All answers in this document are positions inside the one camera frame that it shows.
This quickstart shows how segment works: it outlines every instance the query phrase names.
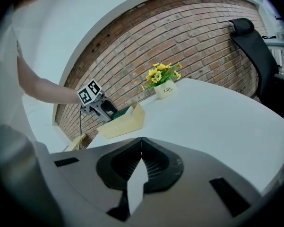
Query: chair backrest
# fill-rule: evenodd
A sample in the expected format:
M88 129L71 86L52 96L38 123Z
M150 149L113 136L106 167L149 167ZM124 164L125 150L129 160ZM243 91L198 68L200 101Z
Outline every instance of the chair backrest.
M264 99L272 85L274 74L278 73L278 65L253 23L247 18L229 20L234 24L235 32L230 37L250 59L258 73L257 95Z

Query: box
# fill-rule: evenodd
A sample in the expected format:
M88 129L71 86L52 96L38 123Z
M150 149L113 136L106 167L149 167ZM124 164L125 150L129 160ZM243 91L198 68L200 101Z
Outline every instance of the box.
M97 128L100 134L110 139L133 131L137 131L143 127L145 111L139 103L132 105L132 114L126 113L102 126Z

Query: white flower pot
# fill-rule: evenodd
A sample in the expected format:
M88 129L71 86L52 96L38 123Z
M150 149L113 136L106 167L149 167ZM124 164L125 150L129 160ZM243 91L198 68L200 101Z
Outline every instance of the white flower pot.
M157 95L157 98L163 99L165 97L168 97L175 93L177 90L177 87L175 83L172 80L168 80L164 82L163 84L155 87L155 93Z

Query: black slot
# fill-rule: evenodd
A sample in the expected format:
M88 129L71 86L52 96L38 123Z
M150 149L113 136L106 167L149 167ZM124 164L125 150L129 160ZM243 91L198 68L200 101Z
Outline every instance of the black slot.
M55 161L55 164L56 164L57 167L60 167L60 166L69 165L71 163L75 163L77 161L79 161L77 158L72 157L72 158L67 158L67 159L64 159L64 160Z
M233 217L238 216L250 207L250 204L222 177L209 182Z

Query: office chair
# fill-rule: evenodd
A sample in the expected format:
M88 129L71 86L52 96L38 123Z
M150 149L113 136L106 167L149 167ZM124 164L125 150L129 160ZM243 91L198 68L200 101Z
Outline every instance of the office chair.
M229 20L235 32L230 37L242 49L258 73L257 96L261 103L284 117L284 75L253 23L247 18Z

